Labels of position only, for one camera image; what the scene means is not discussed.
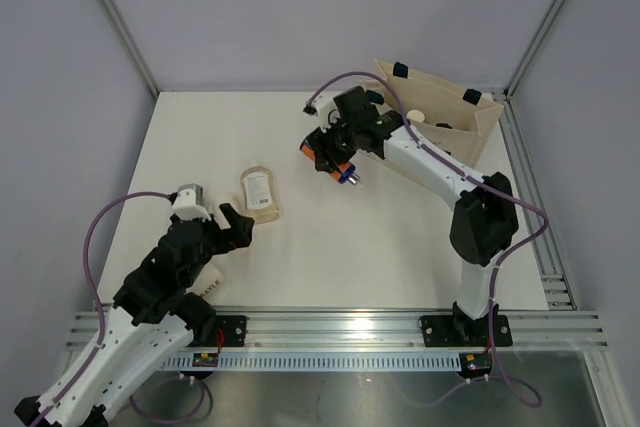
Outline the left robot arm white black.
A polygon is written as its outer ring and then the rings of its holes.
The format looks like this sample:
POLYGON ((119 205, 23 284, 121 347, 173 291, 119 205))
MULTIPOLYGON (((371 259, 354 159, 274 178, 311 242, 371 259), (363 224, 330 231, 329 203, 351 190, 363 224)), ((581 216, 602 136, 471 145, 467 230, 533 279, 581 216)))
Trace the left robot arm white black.
POLYGON ((169 357, 185 347, 235 347, 235 324, 191 288, 218 255, 246 248, 254 221, 229 203, 211 216, 171 218, 166 233, 114 295, 99 328, 72 366, 46 392, 15 407, 25 426, 105 426, 169 357))

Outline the beige canvas tote bag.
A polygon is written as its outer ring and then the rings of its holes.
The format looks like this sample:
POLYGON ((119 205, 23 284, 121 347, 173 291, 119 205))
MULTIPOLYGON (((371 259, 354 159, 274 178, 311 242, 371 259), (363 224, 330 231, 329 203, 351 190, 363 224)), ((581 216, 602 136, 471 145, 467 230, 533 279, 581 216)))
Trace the beige canvas tote bag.
POLYGON ((424 123, 401 126, 395 135, 400 145, 386 155, 386 163, 420 181, 417 165, 427 164, 445 176, 457 168, 476 179, 496 172, 510 174, 499 121, 504 107, 489 94, 429 75, 400 62, 374 62, 374 73, 361 82, 379 110, 406 115, 425 114, 424 123))

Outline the orange blue spray bottle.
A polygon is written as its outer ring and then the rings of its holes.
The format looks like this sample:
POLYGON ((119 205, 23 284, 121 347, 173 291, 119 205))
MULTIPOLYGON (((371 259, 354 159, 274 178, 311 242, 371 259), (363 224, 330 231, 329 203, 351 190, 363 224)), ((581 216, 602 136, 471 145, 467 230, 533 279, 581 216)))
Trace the orange blue spray bottle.
MULTIPOLYGON (((326 132, 327 148, 331 151, 333 159, 339 164, 340 170, 334 173, 326 173, 339 184, 351 183, 353 185, 359 182, 356 174, 356 166, 351 159, 356 154, 354 149, 343 146, 335 133, 326 132)), ((314 153, 305 145, 305 138, 300 144, 300 151, 309 158, 314 164, 314 153)))

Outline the clear amber liquid bottle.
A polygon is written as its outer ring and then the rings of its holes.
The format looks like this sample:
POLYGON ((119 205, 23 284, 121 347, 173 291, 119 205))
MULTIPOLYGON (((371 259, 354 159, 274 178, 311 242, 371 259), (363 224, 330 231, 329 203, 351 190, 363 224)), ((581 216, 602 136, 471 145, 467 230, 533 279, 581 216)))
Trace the clear amber liquid bottle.
POLYGON ((279 219, 280 209, 275 196, 272 172, 256 160, 240 176, 240 186, 244 195, 243 209, 247 217, 256 224, 264 224, 279 219))

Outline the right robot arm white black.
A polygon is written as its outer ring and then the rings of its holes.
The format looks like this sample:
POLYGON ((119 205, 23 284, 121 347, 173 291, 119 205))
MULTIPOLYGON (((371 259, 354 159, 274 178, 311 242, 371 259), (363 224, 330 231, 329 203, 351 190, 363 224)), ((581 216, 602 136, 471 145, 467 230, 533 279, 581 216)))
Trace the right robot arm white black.
POLYGON ((358 152, 373 155, 435 193, 452 211, 449 241, 461 260, 461 287, 449 314, 419 320, 427 347, 510 346, 505 317, 491 294, 492 271, 519 229, 509 179, 483 176, 434 146, 395 110, 382 113, 361 87, 326 99, 314 94, 303 111, 318 126, 300 144, 318 172, 340 184, 358 182, 358 152))

